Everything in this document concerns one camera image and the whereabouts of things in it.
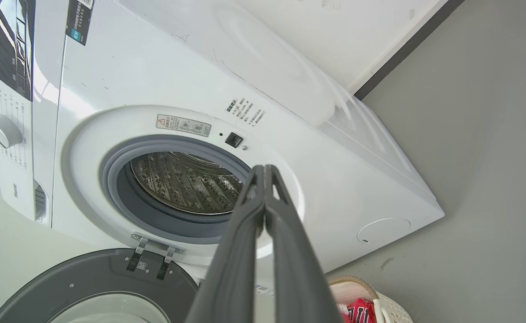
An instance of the gray floor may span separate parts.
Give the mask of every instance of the gray floor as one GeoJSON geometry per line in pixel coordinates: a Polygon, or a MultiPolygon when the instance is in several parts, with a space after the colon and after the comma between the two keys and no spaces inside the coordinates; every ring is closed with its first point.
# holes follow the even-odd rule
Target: gray floor
{"type": "Polygon", "coordinates": [[[329,276],[417,323],[526,322],[526,0],[466,0],[365,102],[447,215],[329,276]]]}

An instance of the floor stain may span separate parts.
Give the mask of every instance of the floor stain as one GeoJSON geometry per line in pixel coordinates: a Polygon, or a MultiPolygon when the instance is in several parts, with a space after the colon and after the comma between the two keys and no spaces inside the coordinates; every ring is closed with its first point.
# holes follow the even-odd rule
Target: floor stain
{"type": "Polygon", "coordinates": [[[388,263],[391,262],[392,260],[394,260],[393,257],[390,257],[387,260],[384,260],[384,262],[382,262],[382,266],[380,266],[380,271],[383,271],[386,265],[388,265],[388,263]]]}

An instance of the white woven basket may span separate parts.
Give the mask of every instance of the white woven basket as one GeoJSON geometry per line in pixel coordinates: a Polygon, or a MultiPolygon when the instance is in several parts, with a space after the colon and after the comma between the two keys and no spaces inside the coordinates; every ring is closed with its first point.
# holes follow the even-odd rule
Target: white woven basket
{"type": "Polygon", "coordinates": [[[342,276],[329,280],[330,291],[337,304],[350,305],[358,298],[374,303],[376,323],[413,323],[410,315],[392,299],[375,291],[355,276],[342,276]]]}

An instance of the front-loading washing machine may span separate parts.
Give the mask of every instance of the front-loading washing machine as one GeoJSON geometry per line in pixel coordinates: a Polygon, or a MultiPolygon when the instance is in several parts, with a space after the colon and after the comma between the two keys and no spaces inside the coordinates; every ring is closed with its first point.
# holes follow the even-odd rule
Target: front-loading washing machine
{"type": "MultiPolygon", "coordinates": [[[[101,248],[0,322],[183,321],[258,164],[281,172],[325,272],[443,216],[374,113],[232,1],[0,1],[2,197],[101,248]]],[[[263,232],[267,296],[272,250],[263,232]]]]}

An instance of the washing machine door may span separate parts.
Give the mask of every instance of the washing machine door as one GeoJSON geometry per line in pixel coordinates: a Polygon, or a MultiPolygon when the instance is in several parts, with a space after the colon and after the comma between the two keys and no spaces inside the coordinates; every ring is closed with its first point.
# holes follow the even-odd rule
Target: washing machine door
{"type": "Polygon", "coordinates": [[[165,258],[152,252],[128,270],[132,255],[101,250],[50,268],[0,308],[0,323],[183,323],[197,284],[174,262],[158,275],[165,258]]]}

